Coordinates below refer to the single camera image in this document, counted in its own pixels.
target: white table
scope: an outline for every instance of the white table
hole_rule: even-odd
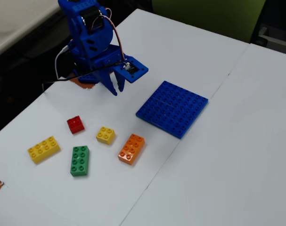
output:
[[[0,132],[0,180],[7,186],[0,190],[0,226],[120,225],[180,142],[136,111],[164,80],[211,99],[248,47],[141,10],[118,32],[124,52],[149,68],[146,75],[117,97],[102,84],[84,90],[58,82]],[[208,108],[190,132],[201,129]],[[66,120],[76,115],[86,130],[73,136]],[[115,130],[112,145],[96,141],[101,126]],[[131,133],[146,144],[129,166],[117,155]],[[52,135],[61,151],[35,165],[27,149]],[[73,178],[72,147],[79,145],[90,149],[89,175]]]
[[[286,225],[286,55],[250,45],[122,226]]]
[[[57,11],[56,0],[0,0],[0,54]]]

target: lego brick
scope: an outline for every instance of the lego brick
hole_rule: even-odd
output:
[[[144,138],[132,134],[123,149],[120,151],[118,155],[119,160],[132,165],[144,144]]]
[[[77,132],[80,132],[81,130],[84,130],[84,126],[79,116],[76,116],[72,119],[67,120],[67,124],[72,134],[75,134]]]
[[[71,174],[73,177],[87,175],[89,156],[90,151],[87,146],[73,148],[73,158],[71,165]]]
[[[164,81],[136,116],[181,139],[208,99]]]
[[[33,162],[39,163],[59,150],[60,147],[57,144],[57,141],[51,136],[34,147],[31,147],[28,152]]]
[[[106,128],[106,127],[102,127],[96,136],[98,142],[101,142],[107,145],[111,144],[114,137],[115,137],[114,130]]]
[[[81,83],[93,83],[93,84],[99,83],[99,80],[97,79],[97,77],[95,75],[93,75],[92,73],[84,75],[84,76],[78,78],[78,80]]]

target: green lego brick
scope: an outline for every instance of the green lego brick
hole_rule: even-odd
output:
[[[86,176],[90,151],[87,146],[74,147],[71,166],[73,177]]]

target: green chair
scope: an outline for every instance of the green chair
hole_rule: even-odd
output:
[[[265,0],[152,0],[156,14],[245,42],[251,42],[264,3]]]

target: small yellow lego brick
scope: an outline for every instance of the small yellow lego brick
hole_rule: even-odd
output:
[[[55,138],[51,136],[34,147],[31,147],[28,152],[33,162],[37,164],[59,150],[59,145]]]
[[[107,145],[111,144],[114,137],[115,137],[114,130],[105,128],[105,127],[102,127],[96,136],[98,142],[101,142]]]

